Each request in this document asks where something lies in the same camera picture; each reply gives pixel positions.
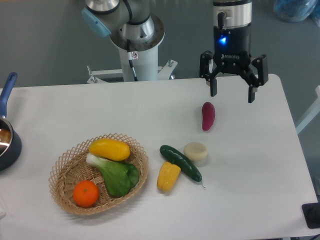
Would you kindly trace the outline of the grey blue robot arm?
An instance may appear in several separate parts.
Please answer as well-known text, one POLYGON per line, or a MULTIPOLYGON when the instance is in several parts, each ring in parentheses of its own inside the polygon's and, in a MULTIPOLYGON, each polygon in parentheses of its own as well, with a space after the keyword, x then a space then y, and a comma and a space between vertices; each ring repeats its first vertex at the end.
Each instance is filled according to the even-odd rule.
MULTIPOLYGON (((169 79, 174 63, 158 66, 158 47, 164 39, 162 21, 150 12, 147 0, 88 0, 81 14, 98 36, 110 37, 118 48, 126 82, 169 79)), ((240 76, 248 84, 248 102, 269 79, 266 55, 251 56, 252 2, 213 2, 213 51, 200 55, 199 76, 217 94, 217 76, 240 76)))

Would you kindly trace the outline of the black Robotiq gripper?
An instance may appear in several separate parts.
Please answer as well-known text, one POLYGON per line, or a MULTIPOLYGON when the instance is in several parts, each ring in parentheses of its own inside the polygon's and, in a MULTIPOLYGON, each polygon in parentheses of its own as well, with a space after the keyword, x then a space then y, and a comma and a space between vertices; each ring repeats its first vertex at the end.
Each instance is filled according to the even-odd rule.
POLYGON ((258 87, 268 80, 266 54, 252 58, 251 25, 236 28, 213 28, 214 53, 205 51, 200 55, 199 77, 210 86, 210 96, 217 95, 217 76, 220 73, 240 75, 248 84, 248 103, 255 100, 258 87))

